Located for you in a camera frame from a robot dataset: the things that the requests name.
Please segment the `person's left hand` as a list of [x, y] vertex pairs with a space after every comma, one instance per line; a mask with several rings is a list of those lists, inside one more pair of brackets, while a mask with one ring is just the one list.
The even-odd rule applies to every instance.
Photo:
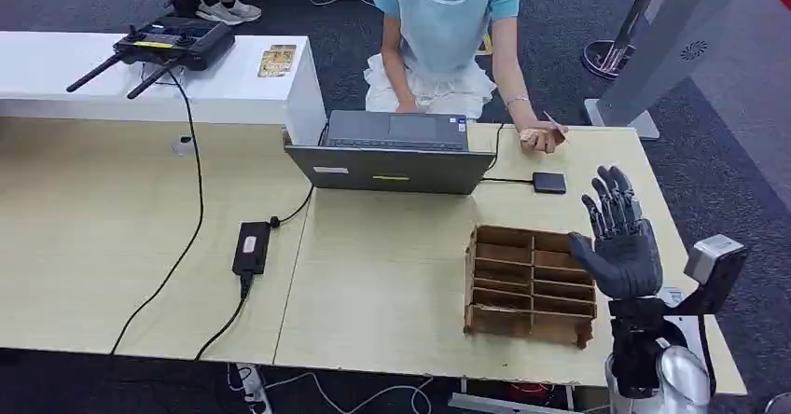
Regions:
[[519, 129], [520, 145], [527, 152], [551, 154], [566, 140], [568, 128], [553, 121], [536, 121]]

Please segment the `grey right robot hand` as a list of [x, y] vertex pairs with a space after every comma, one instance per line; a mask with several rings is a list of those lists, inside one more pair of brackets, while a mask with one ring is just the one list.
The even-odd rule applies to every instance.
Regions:
[[571, 256], [612, 299], [656, 295], [663, 283], [659, 249], [631, 181], [619, 167], [601, 165], [591, 186], [598, 199], [584, 194], [581, 201], [593, 237], [568, 233]]

